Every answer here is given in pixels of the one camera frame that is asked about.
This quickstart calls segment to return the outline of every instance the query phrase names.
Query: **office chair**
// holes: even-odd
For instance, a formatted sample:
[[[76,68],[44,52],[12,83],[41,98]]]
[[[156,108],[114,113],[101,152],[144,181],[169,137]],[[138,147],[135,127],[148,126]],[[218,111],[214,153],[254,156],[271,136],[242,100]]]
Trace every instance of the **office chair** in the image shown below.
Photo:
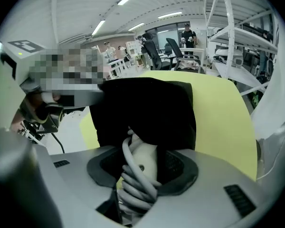
[[[171,48],[171,46],[169,45],[169,43],[167,43],[167,44],[165,45],[165,52],[164,52],[164,54],[167,55],[167,56],[170,56],[170,55],[172,54],[172,48]]]
[[[169,43],[169,45],[171,46],[175,56],[176,56],[176,60],[177,63],[174,67],[174,71],[183,71],[183,72],[191,72],[191,73],[198,73],[198,70],[195,69],[190,69],[190,68],[184,68],[184,69],[180,69],[178,68],[180,65],[180,62],[183,61],[196,61],[199,65],[200,65],[200,73],[201,74],[205,74],[205,71],[202,67],[202,65],[200,64],[200,60],[198,59],[197,56],[195,56],[196,58],[184,58],[183,53],[181,52],[179,46],[177,45],[176,41],[174,39],[171,38],[166,38],[167,42]]]
[[[161,61],[162,59],[158,55],[155,44],[152,40],[145,41],[143,46],[153,62],[151,70],[171,70],[172,67],[175,65],[173,65],[173,59],[175,57],[170,57],[170,62]]]

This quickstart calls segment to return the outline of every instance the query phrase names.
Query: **white robot body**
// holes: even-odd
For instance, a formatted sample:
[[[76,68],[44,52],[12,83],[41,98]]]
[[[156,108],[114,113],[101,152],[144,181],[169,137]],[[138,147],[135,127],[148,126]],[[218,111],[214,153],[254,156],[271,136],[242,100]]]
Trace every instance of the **white robot body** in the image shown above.
[[[228,49],[218,49],[215,52],[215,55],[213,57],[213,61],[218,61],[221,63],[227,63],[227,57],[228,57]],[[232,59],[232,66],[233,67],[242,67],[244,63],[244,58],[243,58],[243,52],[238,50],[238,49],[234,49],[234,53],[233,53],[233,59]]]

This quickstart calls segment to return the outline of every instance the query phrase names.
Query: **white cable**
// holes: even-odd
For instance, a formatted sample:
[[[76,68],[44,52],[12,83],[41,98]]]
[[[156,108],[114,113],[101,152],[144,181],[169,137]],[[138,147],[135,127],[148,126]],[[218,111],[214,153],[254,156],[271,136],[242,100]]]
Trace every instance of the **white cable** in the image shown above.
[[[31,135],[30,133],[27,133],[27,135],[26,135],[27,137],[30,137],[32,140],[34,140],[37,144],[39,144],[39,145],[41,145],[41,146],[43,146],[43,147],[45,147],[45,145],[42,143],[42,142],[40,142],[39,140],[37,140],[33,135]]]
[[[276,162],[277,157],[279,156],[279,154],[280,154],[280,152],[281,152],[281,149],[282,149],[282,147],[283,147],[284,141],[285,141],[285,137],[284,137],[284,139],[283,139],[283,142],[282,142],[282,144],[281,144],[281,147],[280,147],[278,153],[276,154],[274,163],[273,163],[272,167],[270,168],[270,170],[269,170],[266,174],[264,174],[263,176],[258,177],[256,180],[260,180],[260,179],[262,179],[263,177],[267,176],[267,175],[274,169],[275,164],[276,164],[275,162]]]

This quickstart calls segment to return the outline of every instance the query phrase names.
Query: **black vent grille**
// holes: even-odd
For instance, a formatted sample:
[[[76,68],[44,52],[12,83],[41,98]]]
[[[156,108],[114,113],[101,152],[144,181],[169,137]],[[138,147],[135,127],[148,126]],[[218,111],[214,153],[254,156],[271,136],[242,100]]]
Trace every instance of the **black vent grille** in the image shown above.
[[[63,161],[54,162],[54,165],[55,165],[56,168],[58,168],[58,167],[67,165],[67,164],[69,164],[69,163],[70,163],[70,162],[68,162],[68,161],[66,161],[66,160],[63,160]]]
[[[238,185],[226,186],[224,189],[242,218],[256,209],[255,205]]]

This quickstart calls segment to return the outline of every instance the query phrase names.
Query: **desk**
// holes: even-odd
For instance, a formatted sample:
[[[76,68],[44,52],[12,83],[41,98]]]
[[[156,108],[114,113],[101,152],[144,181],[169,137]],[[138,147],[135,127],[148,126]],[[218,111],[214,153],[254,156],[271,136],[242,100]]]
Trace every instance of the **desk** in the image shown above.
[[[221,158],[256,180],[255,132],[246,105],[231,81],[180,71],[148,71],[141,77],[191,83],[197,127],[195,150]],[[80,128],[88,148],[99,146],[90,114]]]

